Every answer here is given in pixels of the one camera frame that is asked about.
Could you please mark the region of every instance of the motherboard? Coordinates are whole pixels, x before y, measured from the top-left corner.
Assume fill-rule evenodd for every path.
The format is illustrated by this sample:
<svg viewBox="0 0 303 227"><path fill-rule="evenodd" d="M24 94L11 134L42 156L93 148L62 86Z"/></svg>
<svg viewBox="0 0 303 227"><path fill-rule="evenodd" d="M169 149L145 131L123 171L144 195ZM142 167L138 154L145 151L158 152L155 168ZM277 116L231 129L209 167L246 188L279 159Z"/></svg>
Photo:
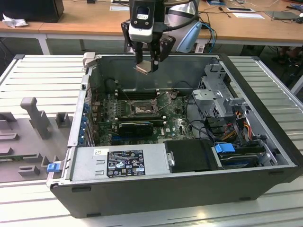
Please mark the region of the motherboard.
<svg viewBox="0 0 303 227"><path fill-rule="evenodd" d="M185 119L185 97L163 91L153 99L107 94L98 107L98 146L163 143L193 139Z"/></svg>

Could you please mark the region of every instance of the floor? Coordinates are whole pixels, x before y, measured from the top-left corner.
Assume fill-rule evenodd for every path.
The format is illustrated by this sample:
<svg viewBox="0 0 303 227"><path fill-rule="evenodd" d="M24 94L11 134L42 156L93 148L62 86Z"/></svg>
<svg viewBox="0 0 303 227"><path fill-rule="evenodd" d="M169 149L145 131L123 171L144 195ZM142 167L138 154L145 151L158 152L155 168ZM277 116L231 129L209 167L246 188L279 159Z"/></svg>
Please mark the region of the floor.
<svg viewBox="0 0 303 227"><path fill-rule="evenodd" d="M13 59L15 54L42 54L39 43L36 39L2 38L2 41L7 46L8 50L5 49L3 45L0 45L0 48L2 49L0 49L0 75L5 70L6 65L8 65ZM98 53L123 53L124 51L123 41L85 40L84 43L87 52L94 51ZM84 53L84 51L82 51L80 48L79 40L50 39L48 40L48 44L53 54ZM252 51L245 49L245 54L247 56L256 55L259 48L262 47L255 47L255 49ZM213 48L213 52L225 53L229 56L239 56L242 49L243 45L216 44ZM295 67L288 68L287 65L283 66L272 61L272 58L275 56L277 56L276 47L266 46L259 57L275 75L285 82L288 75L295 70Z"/></svg>

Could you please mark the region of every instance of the wooden table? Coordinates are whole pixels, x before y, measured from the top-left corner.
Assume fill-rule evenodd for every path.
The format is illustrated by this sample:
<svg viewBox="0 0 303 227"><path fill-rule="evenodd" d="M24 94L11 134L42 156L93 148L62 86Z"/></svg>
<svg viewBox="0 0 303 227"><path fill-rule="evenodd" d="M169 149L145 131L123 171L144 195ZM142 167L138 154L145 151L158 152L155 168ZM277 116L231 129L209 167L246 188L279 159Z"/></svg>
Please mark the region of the wooden table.
<svg viewBox="0 0 303 227"><path fill-rule="evenodd" d="M269 8L275 0L247 0L258 7L246 3L245 6L255 11L282 11L286 10L287 2L279 1ZM47 39L92 39L92 40L124 40L121 31L121 22L129 18L129 12L110 11L110 2L97 2L87 4L86 1L73 2L64 0L64 14L58 23L29 22L28 27L8 28L0 25L2 37L28 37L37 38L44 54L50 54ZM211 8L206 2L201 1L199 10ZM218 7L207 9L210 12L210 22L217 32L216 43L221 44L253 44L253 45L280 45L302 46L303 25L295 22L288 24L282 21L271 21L265 13L261 14L265 19L236 18L232 13L228 18ZM207 21L206 14L201 14ZM208 30L202 30L199 34L199 43L205 43L210 37Z"/></svg>

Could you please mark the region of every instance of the power supply label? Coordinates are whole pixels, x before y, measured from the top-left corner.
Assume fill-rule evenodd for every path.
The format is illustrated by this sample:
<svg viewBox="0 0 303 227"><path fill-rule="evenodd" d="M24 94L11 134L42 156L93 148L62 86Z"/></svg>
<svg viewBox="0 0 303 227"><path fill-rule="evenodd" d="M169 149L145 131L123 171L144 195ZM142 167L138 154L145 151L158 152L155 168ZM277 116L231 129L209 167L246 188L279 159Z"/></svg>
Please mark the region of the power supply label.
<svg viewBox="0 0 303 227"><path fill-rule="evenodd" d="M143 150L109 151L107 153L107 176L145 175Z"/></svg>

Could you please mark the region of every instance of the blue cable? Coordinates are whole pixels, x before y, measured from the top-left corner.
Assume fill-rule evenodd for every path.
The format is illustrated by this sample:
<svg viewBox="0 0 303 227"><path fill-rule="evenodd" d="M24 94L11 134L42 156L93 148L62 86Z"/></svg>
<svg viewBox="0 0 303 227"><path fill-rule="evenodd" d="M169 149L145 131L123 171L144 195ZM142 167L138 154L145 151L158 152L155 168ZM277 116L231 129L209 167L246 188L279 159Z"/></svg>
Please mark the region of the blue cable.
<svg viewBox="0 0 303 227"><path fill-rule="evenodd" d="M212 52L212 50L213 50L213 47L214 47L214 43L215 43L215 34L214 34L214 30L210 27L210 26L208 26L207 24L205 24L205 23L202 23L205 27L207 27L208 28L208 30L212 33L212 37L213 37L213 43L212 43L212 47L210 48L210 53Z"/></svg>

